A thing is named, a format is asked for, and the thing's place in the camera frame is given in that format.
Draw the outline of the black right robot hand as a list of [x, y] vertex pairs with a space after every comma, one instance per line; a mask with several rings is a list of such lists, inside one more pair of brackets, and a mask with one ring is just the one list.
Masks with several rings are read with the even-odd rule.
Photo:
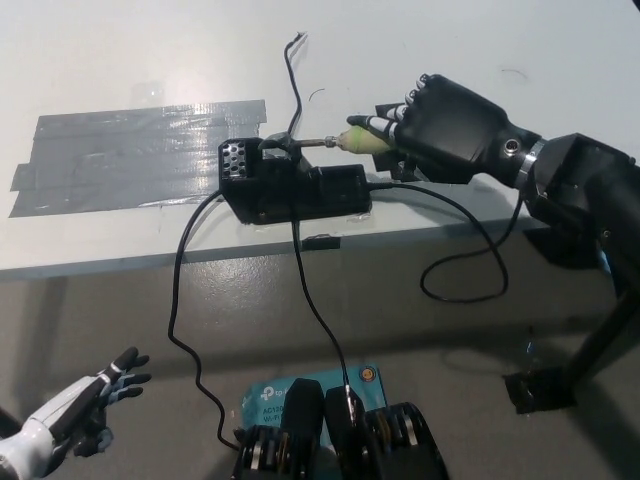
[[396, 150], [467, 179], [487, 174], [515, 187], [525, 157], [541, 136], [511, 123], [506, 112], [439, 74], [423, 74], [405, 103], [382, 116], [351, 115]]

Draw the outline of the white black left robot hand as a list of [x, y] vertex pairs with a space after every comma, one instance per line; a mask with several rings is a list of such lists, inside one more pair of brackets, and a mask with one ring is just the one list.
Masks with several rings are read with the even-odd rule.
[[149, 362], [130, 347], [94, 375], [81, 377], [39, 407], [29, 417], [52, 436], [53, 445], [61, 446], [79, 433], [88, 422], [96, 424], [98, 432], [106, 429], [105, 409], [123, 399], [143, 393], [143, 384], [151, 379], [148, 373], [135, 369]]

